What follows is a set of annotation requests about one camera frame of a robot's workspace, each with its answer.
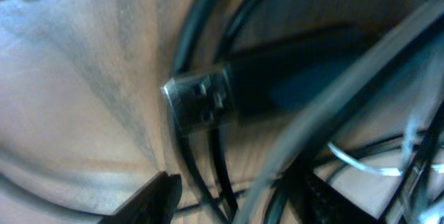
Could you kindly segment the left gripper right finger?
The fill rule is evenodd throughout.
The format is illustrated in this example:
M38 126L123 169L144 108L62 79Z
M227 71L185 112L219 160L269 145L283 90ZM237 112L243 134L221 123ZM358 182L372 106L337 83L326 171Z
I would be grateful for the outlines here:
M377 219L344 197L312 170L299 164L287 169L289 202L301 223L375 224Z

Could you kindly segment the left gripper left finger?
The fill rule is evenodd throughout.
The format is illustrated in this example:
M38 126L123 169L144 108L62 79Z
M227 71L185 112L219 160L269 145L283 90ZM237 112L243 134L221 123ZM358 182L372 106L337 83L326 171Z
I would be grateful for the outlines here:
M182 196L180 174L159 172L100 224L170 223Z

